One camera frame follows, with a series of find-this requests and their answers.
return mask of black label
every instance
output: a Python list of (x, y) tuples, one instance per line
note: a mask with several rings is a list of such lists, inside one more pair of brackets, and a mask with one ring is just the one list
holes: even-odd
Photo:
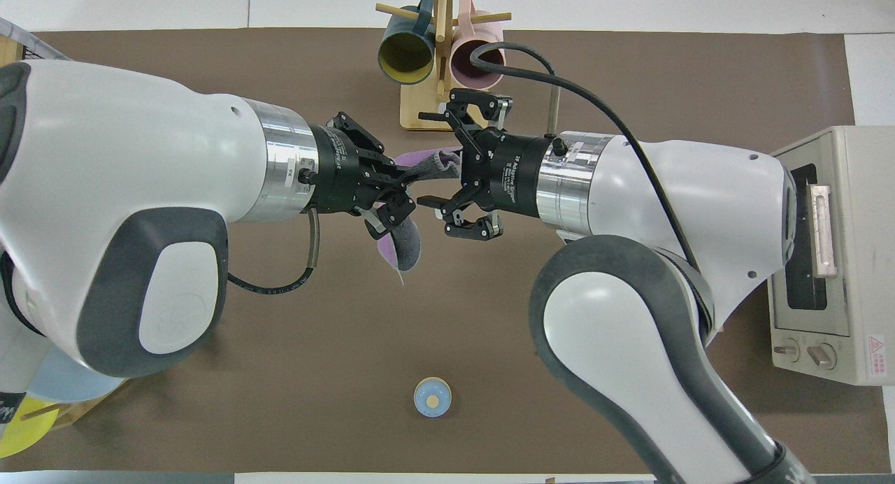
[(6, 394), (0, 392), (0, 425), (5, 425), (13, 420), (19, 405), (25, 399), (25, 394)]

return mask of cable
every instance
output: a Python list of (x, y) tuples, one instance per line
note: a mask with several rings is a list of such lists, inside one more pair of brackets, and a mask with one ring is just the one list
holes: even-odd
[(293, 283), (289, 283), (281, 287), (262, 287), (253, 285), (248, 281), (241, 280), (234, 276), (232, 273), (227, 273), (227, 280), (229, 280), (230, 283), (233, 283), (234, 285), (240, 287), (241, 289), (249, 290), (249, 292), (260, 293), (262, 295), (279, 295), (281, 293), (291, 292), (292, 290), (301, 287), (314, 272), (314, 268), (317, 267), (317, 258), (320, 256), (320, 219), (319, 217), (317, 217), (317, 210), (315, 210), (314, 208), (310, 208), (308, 210), (308, 224), (310, 226), (310, 249), (308, 250), (308, 267), (304, 270), (304, 273), (302, 273), (297, 280), (293, 281)]
[(598, 98), (593, 92), (588, 91), (581, 85), (572, 82), (572, 80), (567, 80), (565, 78), (560, 78), (559, 76), (547, 75), (546, 73), (540, 73), (527, 69), (517, 69), (517, 67), (511, 66), (503, 66), (502, 64), (489, 63), (488, 61), (483, 60), (482, 54), (485, 52), (500, 50), (501, 48), (508, 48), (509, 50), (520, 50), (525, 54), (528, 54), (531, 57), (534, 57), (541, 64), (544, 64), (547, 67), (547, 70), (552, 72), (552, 67), (547, 63), (546, 58), (541, 56), (536, 50), (533, 48), (527, 47), (525, 45), (519, 43), (498, 41), (495, 43), (489, 43), (486, 45), (482, 45), (482, 47), (476, 48), (473, 51), (472, 56), (470, 56), (470, 62), (472, 62), (473, 66), (477, 67), (477, 69), (489, 72), (489, 73), (502, 73), (502, 75), (506, 76), (515, 76), (517, 78), (524, 78), (527, 80), (535, 80), (535, 82), (543, 82), (549, 83), (550, 85), (560, 86), (563, 89), (566, 89), (570, 92), (575, 92), (575, 94), (581, 96), (584, 99), (587, 99), (590, 104), (594, 105), (600, 111), (602, 111), (606, 117), (610, 118), (613, 121), (613, 124), (621, 131), (621, 134), (626, 138), (627, 142), (631, 144), (631, 148), (633, 152), (637, 156), (637, 159), (640, 161), (640, 165), (643, 166), (643, 171), (646, 172), (646, 177), (649, 178), (650, 184), (652, 185), (652, 189), (656, 193), (656, 197), (659, 197), (659, 204), (662, 206), (662, 210), (665, 212), (665, 216), (668, 217), (668, 223), (671, 224), (671, 230), (674, 232), (675, 238), (678, 240), (678, 244), (680, 244), (681, 249), (684, 251), (684, 257), (687, 258), (687, 263), (690, 264), (694, 269), (699, 271), (699, 266), (696, 263), (696, 257), (693, 255), (693, 250), (690, 248), (690, 244), (687, 242), (687, 237), (684, 235), (684, 230), (681, 229), (680, 222), (678, 222), (678, 217), (675, 215), (674, 210), (671, 208), (671, 203), (668, 201), (668, 195), (665, 194), (665, 189), (662, 188), (661, 182), (659, 182), (659, 177), (656, 176), (656, 172), (653, 171), (652, 165), (650, 164), (649, 159), (646, 157), (646, 153), (643, 152), (643, 147), (640, 146), (640, 143), (637, 141), (635, 136), (631, 133), (631, 130), (624, 124), (620, 117), (613, 111), (612, 108), (608, 107), (602, 99)]

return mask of mug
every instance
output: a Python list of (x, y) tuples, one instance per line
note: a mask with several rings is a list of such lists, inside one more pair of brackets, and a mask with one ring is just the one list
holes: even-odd
[[(488, 89), (502, 77), (500, 73), (488, 73), (477, 69), (469, 61), (476, 48), (486, 43), (503, 41), (503, 26), (500, 22), (473, 24), (474, 15), (487, 13), (476, 10), (473, 0), (460, 0), (460, 13), (457, 13), (459, 26), (454, 30), (454, 44), (450, 51), (450, 72), (455, 82), (469, 89)], [(506, 63), (502, 49), (485, 52), (482, 54), (482, 60), (495, 64)]]
[(391, 16), (378, 50), (378, 62), (385, 76), (394, 82), (413, 85), (425, 80), (435, 64), (432, 0), (420, 0), (418, 6), (403, 8), (419, 16), (416, 20)]

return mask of wooden mug tree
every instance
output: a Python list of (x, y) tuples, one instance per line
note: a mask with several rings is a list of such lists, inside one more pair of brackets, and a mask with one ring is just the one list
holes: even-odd
[[(450, 73), (450, 50), (454, 41), (454, 26), (459, 22), (453, 17), (454, 0), (434, 0), (435, 10), (432, 23), (435, 24), (435, 56), (432, 73), (420, 83), (401, 86), (401, 127), (412, 131), (450, 131), (445, 122), (420, 120), (420, 112), (439, 111), (439, 106), (448, 102), (448, 93), (454, 87)], [(376, 10), (391, 13), (408, 19), (416, 19), (418, 13), (394, 6), (376, 4)], [(512, 13), (489, 13), (489, 15), (473, 16), (473, 24), (480, 22), (509, 21)], [(477, 108), (471, 108), (470, 114), (479, 124), (484, 124)]]

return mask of round blue object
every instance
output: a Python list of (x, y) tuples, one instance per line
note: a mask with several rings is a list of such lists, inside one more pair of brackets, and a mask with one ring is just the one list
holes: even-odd
[(450, 407), (450, 386), (440, 378), (425, 378), (413, 393), (416, 410), (428, 418), (437, 418)]

